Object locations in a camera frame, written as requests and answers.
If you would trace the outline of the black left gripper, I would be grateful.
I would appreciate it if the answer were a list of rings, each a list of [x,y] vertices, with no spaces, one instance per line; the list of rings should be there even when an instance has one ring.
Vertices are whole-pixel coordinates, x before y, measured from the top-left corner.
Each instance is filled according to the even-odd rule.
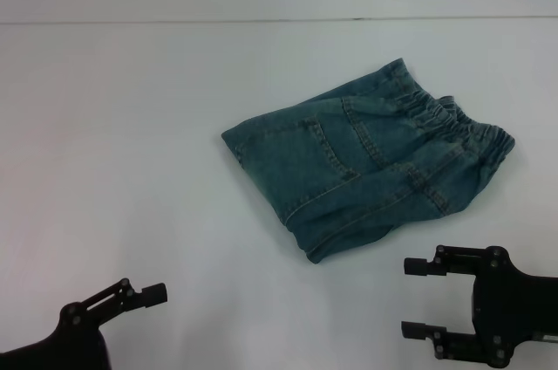
[[[112,364],[99,328],[125,312],[168,301],[158,283],[136,291],[128,278],[82,302],[65,305],[51,335],[1,354],[2,369],[110,369]]]

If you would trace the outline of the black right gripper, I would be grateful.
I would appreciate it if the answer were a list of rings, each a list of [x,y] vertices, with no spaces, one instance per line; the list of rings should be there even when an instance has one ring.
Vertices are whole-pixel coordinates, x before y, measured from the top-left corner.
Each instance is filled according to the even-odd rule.
[[[557,341],[557,279],[518,270],[502,247],[438,245],[432,261],[407,257],[405,275],[473,275],[474,334],[443,326],[401,322],[405,339],[429,339],[438,360],[506,367],[515,348],[528,341]]]

